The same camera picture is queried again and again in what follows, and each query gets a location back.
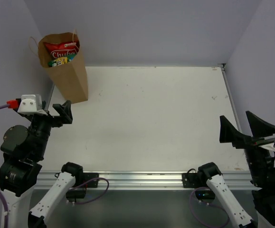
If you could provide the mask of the red Chuba chips bag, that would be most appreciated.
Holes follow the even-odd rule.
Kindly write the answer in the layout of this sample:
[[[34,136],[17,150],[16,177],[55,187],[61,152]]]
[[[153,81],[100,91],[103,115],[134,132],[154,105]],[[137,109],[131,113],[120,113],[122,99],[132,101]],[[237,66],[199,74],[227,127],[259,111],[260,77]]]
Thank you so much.
[[[77,54],[79,52],[80,42],[78,40],[59,44],[45,42],[44,45],[52,58],[57,59],[59,57]]]

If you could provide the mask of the aluminium mounting rail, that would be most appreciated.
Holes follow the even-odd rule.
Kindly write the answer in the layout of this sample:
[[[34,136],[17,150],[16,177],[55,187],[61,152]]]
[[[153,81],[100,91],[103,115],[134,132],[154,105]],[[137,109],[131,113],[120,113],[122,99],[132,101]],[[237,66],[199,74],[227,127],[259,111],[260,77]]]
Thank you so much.
[[[109,180],[110,190],[185,190],[183,171],[85,171],[86,176],[97,175]],[[255,190],[247,171],[223,172],[231,190]]]

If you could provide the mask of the yellow M&M's packet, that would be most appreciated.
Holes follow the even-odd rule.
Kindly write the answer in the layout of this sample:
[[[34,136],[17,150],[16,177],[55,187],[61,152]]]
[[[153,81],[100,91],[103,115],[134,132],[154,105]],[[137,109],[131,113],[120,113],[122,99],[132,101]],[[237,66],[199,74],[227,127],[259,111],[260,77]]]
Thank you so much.
[[[56,65],[63,65],[68,63],[68,57],[59,57],[56,59]]]

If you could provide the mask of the green white snack packet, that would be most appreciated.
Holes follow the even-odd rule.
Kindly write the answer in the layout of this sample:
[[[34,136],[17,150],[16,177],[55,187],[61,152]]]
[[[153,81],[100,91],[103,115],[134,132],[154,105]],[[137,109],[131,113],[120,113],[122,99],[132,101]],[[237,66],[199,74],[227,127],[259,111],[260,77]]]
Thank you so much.
[[[56,67],[56,66],[64,65],[66,63],[68,63],[68,58],[67,57],[62,57],[62,58],[57,58],[57,59],[54,59],[54,60],[48,62],[48,66],[49,67]]]

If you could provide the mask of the right base controller box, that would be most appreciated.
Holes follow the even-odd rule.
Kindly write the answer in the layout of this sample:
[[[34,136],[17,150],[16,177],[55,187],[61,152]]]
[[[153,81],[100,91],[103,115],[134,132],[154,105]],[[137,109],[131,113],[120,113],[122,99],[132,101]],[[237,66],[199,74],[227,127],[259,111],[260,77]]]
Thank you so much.
[[[202,203],[207,203],[207,204],[213,203],[216,198],[215,193],[212,190],[207,188],[196,190],[194,195],[198,199],[198,201]]]

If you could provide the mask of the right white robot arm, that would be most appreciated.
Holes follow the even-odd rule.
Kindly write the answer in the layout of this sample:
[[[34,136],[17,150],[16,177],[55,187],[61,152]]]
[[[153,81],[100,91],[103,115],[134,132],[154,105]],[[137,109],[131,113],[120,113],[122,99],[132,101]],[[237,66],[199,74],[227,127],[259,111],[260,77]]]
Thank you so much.
[[[252,135],[239,132],[220,116],[220,143],[231,143],[243,149],[251,175],[257,221],[243,209],[225,183],[223,174],[213,162],[198,168],[199,185],[208,187],[220,201],[234,228],[275,228],[275,125],[246,112]]]

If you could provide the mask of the brown paper bag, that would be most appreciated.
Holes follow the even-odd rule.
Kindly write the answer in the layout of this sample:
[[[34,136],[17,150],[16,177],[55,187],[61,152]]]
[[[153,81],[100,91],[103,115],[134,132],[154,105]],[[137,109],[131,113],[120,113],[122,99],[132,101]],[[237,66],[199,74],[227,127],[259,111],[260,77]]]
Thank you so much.
[[[59,44],[67,41],[79,41],[76,31],[44,36],[38,43],[38,51],[32,51],[40,61],[40,65],[46,71],[61,95],[72,103],[80,103],[88,100],[88,80],[85,69],[85,60],[81,49],[75,55],[68,55],[68,63],[60,66],[49,67],[48,62],[54,60],[47,51],[44,43]]]

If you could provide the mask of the base controller box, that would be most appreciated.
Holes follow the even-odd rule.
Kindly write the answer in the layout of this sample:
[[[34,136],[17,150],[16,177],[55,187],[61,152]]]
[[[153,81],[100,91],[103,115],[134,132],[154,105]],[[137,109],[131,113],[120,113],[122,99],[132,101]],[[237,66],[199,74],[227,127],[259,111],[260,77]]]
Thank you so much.
[[[85,196],[86,196],[86,188],[77,188],[74,190],[69,190],[66,193],[67,201],[71,202],[72,204],[83,201]]]
[[[198,201],[202,203],[207,203],[207,204],[213,203],[216,198],[215,193],[212,190],[207,188],[196,190],[194,195],[198,199]]]

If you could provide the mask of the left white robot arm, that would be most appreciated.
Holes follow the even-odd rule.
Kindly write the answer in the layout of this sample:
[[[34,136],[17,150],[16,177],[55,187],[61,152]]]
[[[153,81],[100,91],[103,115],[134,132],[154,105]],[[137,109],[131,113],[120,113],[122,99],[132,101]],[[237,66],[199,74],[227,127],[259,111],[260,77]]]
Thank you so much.
[[[54,104],[57,116],[44,110],[44,101],[21,98],[7,102],[30,126],[9,128],[0,147],[4,163],[0,167],[0,191],[4,197],[4,225],[8,228],[45,228],[52,212],[70,190],[84,181],[83,167],[67,162],[61,168],[56,182],[44,198],[32,209],[30,200],[37,183],[52,128],[72,124],[71,101]]]

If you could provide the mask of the left black base bracket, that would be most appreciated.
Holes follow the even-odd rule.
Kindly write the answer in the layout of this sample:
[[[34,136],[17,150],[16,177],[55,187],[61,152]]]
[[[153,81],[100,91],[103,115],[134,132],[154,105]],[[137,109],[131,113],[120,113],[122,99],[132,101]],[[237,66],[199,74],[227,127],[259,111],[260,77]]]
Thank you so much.
[[[83,183],[86,183],[83,188],[97,188],[99,180],[99,173],[97,172],[84,172]]]

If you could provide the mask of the black base bracket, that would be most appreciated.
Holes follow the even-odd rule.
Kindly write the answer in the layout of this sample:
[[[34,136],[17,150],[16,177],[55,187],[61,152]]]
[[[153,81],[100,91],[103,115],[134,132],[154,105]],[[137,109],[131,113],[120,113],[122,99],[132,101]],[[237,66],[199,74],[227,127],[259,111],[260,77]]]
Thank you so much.
[[[198,172],[192,168],[181,174],[183,188],[199,188],[202,186]]]
[[[84,172],[83,183],[86,183],[83,188],[97,188],[99,180],[99,173],[97,172]]]

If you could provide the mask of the left base controller box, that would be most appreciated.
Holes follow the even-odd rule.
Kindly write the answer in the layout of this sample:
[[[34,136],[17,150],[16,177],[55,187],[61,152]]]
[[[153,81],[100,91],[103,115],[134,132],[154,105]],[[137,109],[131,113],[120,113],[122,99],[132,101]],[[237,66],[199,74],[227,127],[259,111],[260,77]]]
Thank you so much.
[[[86,196],[86,188],[77,188],[74,190],[69,190],[66,193],[67,201],[71,202],[72,204],[83,201],[85,196]]]

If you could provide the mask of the right black base bracket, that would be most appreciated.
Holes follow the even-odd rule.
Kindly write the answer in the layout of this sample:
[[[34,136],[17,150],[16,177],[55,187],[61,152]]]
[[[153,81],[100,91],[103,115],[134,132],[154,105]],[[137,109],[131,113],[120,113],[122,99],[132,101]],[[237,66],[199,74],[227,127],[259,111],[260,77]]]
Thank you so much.
[[[199,188],[202,186],[198,172],[192,168],[181,174],[183,188]]]

